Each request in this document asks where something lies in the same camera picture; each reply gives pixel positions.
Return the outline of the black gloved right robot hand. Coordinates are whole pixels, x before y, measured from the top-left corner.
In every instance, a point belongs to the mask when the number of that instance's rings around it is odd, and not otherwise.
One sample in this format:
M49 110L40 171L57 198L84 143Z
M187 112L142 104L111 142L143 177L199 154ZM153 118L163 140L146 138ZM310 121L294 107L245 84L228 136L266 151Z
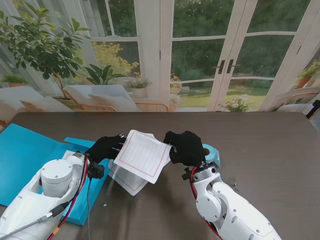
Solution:
M168 131L163 142L171 145L169 157L173 164L198 167L206 161L201 138L193 132L174 133Z

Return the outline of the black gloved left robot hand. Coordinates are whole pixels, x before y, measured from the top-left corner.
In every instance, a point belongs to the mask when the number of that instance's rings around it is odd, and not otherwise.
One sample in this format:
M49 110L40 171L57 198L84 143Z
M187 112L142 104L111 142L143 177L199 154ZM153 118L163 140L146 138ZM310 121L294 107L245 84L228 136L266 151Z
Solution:
M85 156L91 162L99 164L104 159L114 160L122 149L126 137L123 134L103 136L99 138L86 152Z

